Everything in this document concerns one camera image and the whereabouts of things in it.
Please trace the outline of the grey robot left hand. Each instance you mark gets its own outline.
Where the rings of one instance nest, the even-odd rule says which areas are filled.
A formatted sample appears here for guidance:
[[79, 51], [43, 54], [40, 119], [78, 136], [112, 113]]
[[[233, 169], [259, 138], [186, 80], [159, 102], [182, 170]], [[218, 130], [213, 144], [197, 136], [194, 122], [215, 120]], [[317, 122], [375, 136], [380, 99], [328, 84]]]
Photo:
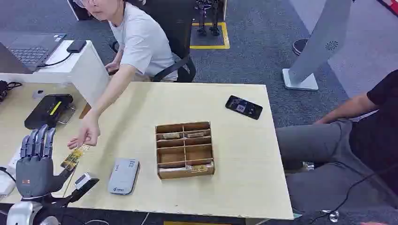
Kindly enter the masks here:
[[74, 172], [64, 169], [54, 175], [52, 159], [55, 128], [44, 124], [22, 140], [20, 158], [16, 163], [16, 187], [23, 199], [40, 198], [61, 190]]

